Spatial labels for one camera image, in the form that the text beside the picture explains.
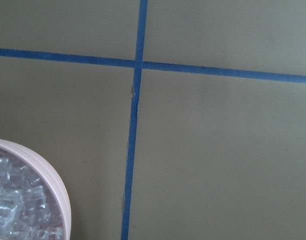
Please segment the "clear ice cubes pile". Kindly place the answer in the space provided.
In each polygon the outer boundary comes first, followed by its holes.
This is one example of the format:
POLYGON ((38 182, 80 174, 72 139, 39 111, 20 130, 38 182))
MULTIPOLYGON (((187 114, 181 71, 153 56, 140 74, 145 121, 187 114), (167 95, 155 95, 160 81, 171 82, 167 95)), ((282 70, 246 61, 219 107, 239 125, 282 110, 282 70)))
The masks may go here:
POLYGON ((0 240, 62 240, 63 222, 49 187, 22 159, 0 148, 0 240))

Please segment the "pink bowl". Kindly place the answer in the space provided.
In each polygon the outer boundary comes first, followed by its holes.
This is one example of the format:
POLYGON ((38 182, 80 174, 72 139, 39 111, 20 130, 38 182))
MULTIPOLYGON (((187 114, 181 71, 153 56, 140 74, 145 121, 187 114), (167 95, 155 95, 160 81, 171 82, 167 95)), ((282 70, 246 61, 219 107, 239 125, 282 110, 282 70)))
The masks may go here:
POLYGON ((41 155, 23 145, 0 139, 0 148, 23 160, 41 177, 57 202, 62 218, 63 238, 69 240, 72 224, 71 204, 65 184, 55 168, 41 155))

